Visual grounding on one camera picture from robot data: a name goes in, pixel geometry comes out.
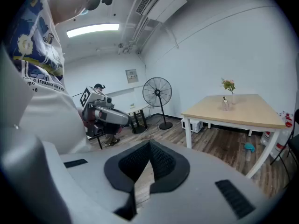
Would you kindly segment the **artificial flower bouquet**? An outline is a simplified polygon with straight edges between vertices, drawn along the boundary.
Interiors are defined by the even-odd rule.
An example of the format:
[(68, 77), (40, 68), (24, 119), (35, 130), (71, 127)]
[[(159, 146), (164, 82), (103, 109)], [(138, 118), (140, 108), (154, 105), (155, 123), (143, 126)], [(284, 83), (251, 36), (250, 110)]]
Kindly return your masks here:
[(225, 90), (230, 91), (232, 94), (234, 94), (234, 91), (236, 89), (235, 83), (233, 80), (226, 80), (226, 79), (221, 79), (221, 85)]

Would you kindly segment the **grey wall electrical panel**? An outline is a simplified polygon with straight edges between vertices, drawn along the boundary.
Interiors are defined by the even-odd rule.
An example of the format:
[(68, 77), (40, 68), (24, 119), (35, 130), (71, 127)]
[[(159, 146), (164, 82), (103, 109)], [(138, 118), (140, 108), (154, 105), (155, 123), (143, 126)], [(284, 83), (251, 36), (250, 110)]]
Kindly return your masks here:
[(136, 69), (126, 70), (126, 76), (129, 84), (139, 82)]

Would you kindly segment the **white microwave oven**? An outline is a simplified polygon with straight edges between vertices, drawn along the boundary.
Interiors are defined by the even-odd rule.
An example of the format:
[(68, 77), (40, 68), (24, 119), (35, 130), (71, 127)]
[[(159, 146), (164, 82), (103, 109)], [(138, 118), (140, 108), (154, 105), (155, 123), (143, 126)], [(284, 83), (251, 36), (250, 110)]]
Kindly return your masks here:
[(193, 133), (199, 133), (199, 131), (203, 128), (204, 123), (199, 120), (190, 119), (190, 130)]

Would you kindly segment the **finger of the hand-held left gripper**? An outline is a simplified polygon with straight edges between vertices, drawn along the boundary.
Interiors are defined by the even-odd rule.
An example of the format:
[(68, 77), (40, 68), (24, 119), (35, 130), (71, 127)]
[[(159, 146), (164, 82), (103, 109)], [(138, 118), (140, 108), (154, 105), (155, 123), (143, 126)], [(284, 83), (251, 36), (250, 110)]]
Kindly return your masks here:
[(130, 115), (110, 107), (96, 106), (94, 114), (96, 119), (110, 124), (126, 126), (131, 123)]

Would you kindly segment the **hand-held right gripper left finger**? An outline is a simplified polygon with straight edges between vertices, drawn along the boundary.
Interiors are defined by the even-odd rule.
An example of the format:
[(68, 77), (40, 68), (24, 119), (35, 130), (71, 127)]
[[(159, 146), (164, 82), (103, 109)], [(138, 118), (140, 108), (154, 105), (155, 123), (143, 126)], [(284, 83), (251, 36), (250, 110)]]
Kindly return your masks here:
[(147, 141), (60, 157), (74, 181), (97, 204), (128, 221), (137, 214), (135, 183), (150, 159)]

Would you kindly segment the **wooden table white legs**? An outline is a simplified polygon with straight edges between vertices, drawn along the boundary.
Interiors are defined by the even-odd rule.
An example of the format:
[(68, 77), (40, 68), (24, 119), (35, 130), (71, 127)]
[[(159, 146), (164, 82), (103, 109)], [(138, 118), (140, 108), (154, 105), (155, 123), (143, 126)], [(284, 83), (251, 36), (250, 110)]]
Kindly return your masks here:
[(273, 108), (259, 95), (247, 94), (236, 95), (236, 104), (229, 107), (228, 111), (222, 110), (222, 96), (206, 96), (191, 108), (182, 112), (185, 122), (186, 147), (192, 148), (190, 120), (198, 120), (208, 125), (239, 128), (253, 131), (272, 133), (269, 144), (264, 148), (259, 159), (255, 162), (252, 169), (246, 174), (251, 178), (263, 165), (272, 149), (277, 143), (277, 139), (282, 129), (285, 128), (284, 122)]

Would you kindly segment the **black pedestal fan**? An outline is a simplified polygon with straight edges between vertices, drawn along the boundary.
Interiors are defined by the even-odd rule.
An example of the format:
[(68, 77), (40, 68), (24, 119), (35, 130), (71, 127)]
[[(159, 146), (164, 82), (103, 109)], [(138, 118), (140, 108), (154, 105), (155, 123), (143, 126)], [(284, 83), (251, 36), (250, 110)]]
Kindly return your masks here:
[(164, 105), (166, 105), (172, 97), (172, 87), (170, 83), (162, 77), (153, 77), (144, 84), (142, 95), (147, 104), (152, 107), (161, 108), (163, 123), (159, 125), (159, 128), (161, 130), (172, 128), (173, 124), (166, 121), (164, 114)]

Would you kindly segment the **white ceiling air conditioner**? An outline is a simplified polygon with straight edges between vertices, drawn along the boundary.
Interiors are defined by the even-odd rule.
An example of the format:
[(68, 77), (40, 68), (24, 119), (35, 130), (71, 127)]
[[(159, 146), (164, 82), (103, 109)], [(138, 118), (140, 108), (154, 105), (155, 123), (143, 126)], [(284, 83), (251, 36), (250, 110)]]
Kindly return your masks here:
[(139, 0), (135, 12), (150, 20), (166, 22), (187, 0)]

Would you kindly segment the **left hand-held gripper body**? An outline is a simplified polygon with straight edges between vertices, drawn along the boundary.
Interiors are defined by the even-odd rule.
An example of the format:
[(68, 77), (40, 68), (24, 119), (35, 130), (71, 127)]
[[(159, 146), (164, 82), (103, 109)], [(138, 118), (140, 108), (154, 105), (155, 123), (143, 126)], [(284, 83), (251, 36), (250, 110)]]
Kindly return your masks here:
[[(92, 107), (95, 109), (96, 106), (114, 108), (114, 104), (112, 104), (112, 99), (110, 97), (90, 86), (86, 87), (82, 93), (80, 103), (82, 111)], [(95, 119), (94, 124), (88, 126), (87, 135), (89, 137), (94, 137), (103, 134), (104, 123), (105, 122), (101, 120)]]

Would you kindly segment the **ceiling light panel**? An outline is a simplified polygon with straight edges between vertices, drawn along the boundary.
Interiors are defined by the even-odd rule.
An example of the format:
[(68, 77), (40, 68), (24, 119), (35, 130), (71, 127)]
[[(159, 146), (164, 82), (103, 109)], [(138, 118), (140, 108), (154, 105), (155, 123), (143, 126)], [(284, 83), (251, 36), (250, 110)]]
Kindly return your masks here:
[(119, 29), (118, 23), (107, 23), (107, 24), (96, 24), (96, 25), (89, 25), (80, 28), (75, 28), (66, 32), (69, 38), (84, 35), (93, 32), (101, 32), (101, 31), (117, 31)]

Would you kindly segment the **clear water jug red cap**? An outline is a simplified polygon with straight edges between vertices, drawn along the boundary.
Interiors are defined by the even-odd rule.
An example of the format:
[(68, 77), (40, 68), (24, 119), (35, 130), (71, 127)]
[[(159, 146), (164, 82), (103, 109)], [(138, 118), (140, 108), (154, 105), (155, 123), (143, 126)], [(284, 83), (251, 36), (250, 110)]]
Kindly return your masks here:
[[(280, 132), (278, 139), (276, 141), (276, 144), (274, 145), (272, 151), (270, 152), (270, 155), (273, 159), (275, 159), (278, 156), (278, 154), (280, 153), (280, 151), (285, 147), (285, 144), (286, 144), (288, 138), (290, 137), (291, 132), (292, 131), (290, 128), (283, 129)], [(268, 146), (272, 136), (273, 136), (273, 133), (264, 132), (260, 139), (260, 143), (264, 146)]]
[(290, 113), (288, 113), (288, 112), (284, 112), (284, 113), (283, 113), (283, 121), (284, 121), (285, 126), (286, 126), (287, 128), (290, 128), (290, 127), (292, 127), (292, 125), (293, 125), (292, 117), (293, 117), (293, 114), (290, 114)]

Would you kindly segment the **round white table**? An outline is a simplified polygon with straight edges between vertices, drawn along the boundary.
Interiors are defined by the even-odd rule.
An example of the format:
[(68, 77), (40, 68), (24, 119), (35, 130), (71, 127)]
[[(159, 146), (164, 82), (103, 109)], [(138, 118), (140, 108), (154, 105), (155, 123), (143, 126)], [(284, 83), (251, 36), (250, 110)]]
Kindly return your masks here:
[(148, 125), (144, 115), (144, 109), (148, 108), (149, 105), (140, 105), (130, 108), (126, 113), (132, 118), (130, 126), (133, 134), (141, 134), (147, 130)]

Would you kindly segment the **black chair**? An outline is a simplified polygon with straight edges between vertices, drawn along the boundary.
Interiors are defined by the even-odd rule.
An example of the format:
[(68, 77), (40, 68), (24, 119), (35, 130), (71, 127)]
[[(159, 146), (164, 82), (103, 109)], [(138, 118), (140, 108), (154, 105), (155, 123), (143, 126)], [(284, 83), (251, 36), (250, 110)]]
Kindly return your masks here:
[(289, 149), (288, 149), (288, 154), (287, 156), (291, 155), (292, 158), (294, 159), (295, 161), (295, 164), (296, 164), (296, 167), (297, 167), (297, 170), (299, 171), (299, 134), (297, 135), (294, 135), (295, 133), (295, 125), (298, 124), (299, 125), (299, 109), (297, 109), (295, 111), (295, 113), (293, 114), (293, 119), (292, 119), (292, 122), (293, 122), (293, 125), (291, 127), (291, 135), (290, 137), (288, 138), (286, 144), (285, 144), (285, 147), (280, 151), (280, 153), (278, 154), (278, 156), (270, 163), (270, 165), (272, 165), (277, 159), (280, 159), (285, 170), (286, 170), (286, 173), (287, 173), (287, 177), (288, 177), (288, 180), (291, 181), (291, 178), (290, 178), (290, 175), (289, 175), (289, 172), (288, 172), (288, 169), (285, 165), (285, 162), (283, 161), (283, 158), (281, 157), (281, 154), (282, 152), (286, 149), (286, 147), (288, 146)]

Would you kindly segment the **white printed t-shirt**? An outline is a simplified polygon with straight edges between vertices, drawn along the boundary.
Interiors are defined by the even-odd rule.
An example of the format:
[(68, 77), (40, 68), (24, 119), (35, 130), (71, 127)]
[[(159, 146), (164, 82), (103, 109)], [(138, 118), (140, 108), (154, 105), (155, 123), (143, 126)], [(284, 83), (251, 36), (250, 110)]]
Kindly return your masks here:
[(64, 57), (47, 0), (24, 4), (6, 48), (33, 92), (21, 128), (54, 144), (59, 154), (91, 151), (84, 123), (64, 85)]

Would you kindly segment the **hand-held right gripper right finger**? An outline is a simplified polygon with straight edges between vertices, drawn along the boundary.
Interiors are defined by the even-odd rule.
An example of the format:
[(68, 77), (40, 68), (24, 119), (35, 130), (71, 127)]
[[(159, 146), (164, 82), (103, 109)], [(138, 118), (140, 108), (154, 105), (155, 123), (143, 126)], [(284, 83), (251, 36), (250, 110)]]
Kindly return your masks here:
[(137, 224), (258, 224), (273, 203), (220, 159), (169, 142), (149, 142), (154, 171)]

